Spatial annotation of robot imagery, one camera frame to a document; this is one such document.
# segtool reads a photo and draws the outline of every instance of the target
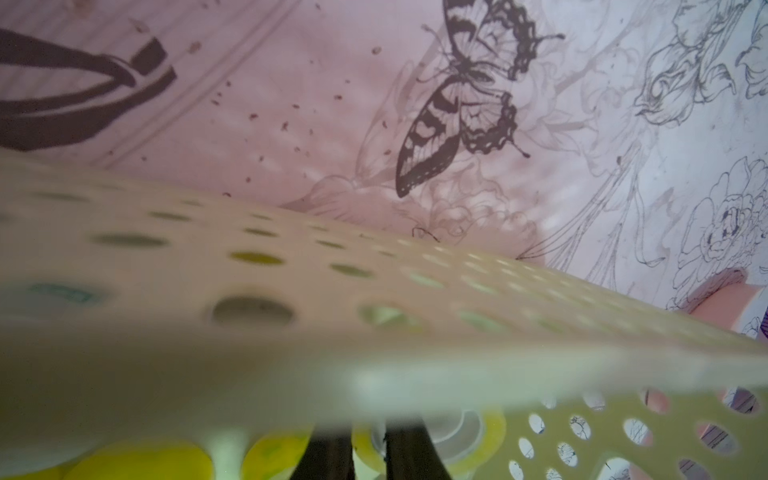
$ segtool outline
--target beige plastic basket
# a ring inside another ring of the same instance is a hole
[[[565,273],[2,152],[0,476],[287,478],[354,422],[375,478],[420,415],[454,478],[765,478],[766,385],[759,343]]]

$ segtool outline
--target butterfly wing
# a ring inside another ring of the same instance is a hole
[[[512,104],[512,96],[490,94],[466,85],[461,95],[461,139],[464,146],[472,153],[489,154],[501,150],[509,142],[518,150],[513,135],[518,125],[515,115],[518,109]],[[524,157],[530,155],[520,150]]]
[[[443,0],[454,56],[492,65],[516,80],[536,58],[536,24],[514,0]],[[554,35],[552,38],[564,38]]]
[[[395,188],[404,197],[453,162],[461,139],[459,96],[463,83],[451,76],[429,97],[411,124],[397,156]]]

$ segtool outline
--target butterfly print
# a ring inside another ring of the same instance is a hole
[[[413,121],[397,157],[398,197],[443,172],[459,144],[488,154],[515,144],[517,108],[504,83],[516,81],[538,45],[536,24],[513,0],[443,0],[451,54],[448,77]],[[522,150],[523,155],[530,157]]]

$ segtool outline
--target flower drawing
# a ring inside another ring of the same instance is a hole
[[[728,68],[714,61],[725,48],[749,0],[683,0],[674,17],[674,40],[647,63],[643,91],[635,100],[652,124],[685,121],[695,104],[726,89],[736,94]]]
[[[737,161],[695,206],[683,235],[668,308],[687,308],[712,279],[750,265],[768,234],[768,166],[762,160]]]
[[[760,6],[752,30],[752,45],[736,59],[737,65],[746,65],[746,97],[768,93],[768,2]]]

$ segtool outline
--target butterfly antenna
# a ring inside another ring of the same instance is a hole
[[[431,77],[429,77],[429,78],[425,78],[424,80],[422,80],[421,78],[417,78],[417,79],[416,79],[416,81],[417,81],[418,83],[420,83],[420,84],[425,84],[425,83],[427,83],[428,81],[432,81],[432,80],[434,80],[435,78],[437,78],[437,77],[438,77],[438,75],[442,75],[442,74],[444,74],[444,73],[448,72],[450,69],[451,69],[450,67],[441,68],[441,69],[437,70],[437,71],[435,72],[435,74],[434,74],[434,75],[432,75]]]
[[[544,40],[565,40],[565,35],[558,33],[556,35],[544,35],[543,37],[537,37],[534,39],[534,50],[538,47],[538,44],[542,43]]]
[[[526,151],[524,151],[522,148],[520,148],[520,147],[519,147],[519,146],[518,146],[518,145],[515,143],[515,141],[514,141],[514,140],[512,140],[511,138],[509,139],[509,143],[511,143],[513,147],[517,148],[517,149],[518,149],[518,152],[520,152],[521,154],[523,154],[523,157],[525,157],[525,158],[531,158],[531,155],[530,155],[529,153],[527,153]]]
[[[448,51],[445,50],[445,47],[442,44],[442,40],[440,39],[440,35],[438,35],[437,32],[432,27],[430,27],[426,23],[422,23],[422,30],[426,31],[428,33],[431,33],[432,36],[435,37],[435,41],[437,41],[437,45],[440,45],[440,54],[443,57],[451,58],[451,56],[449,55]]]

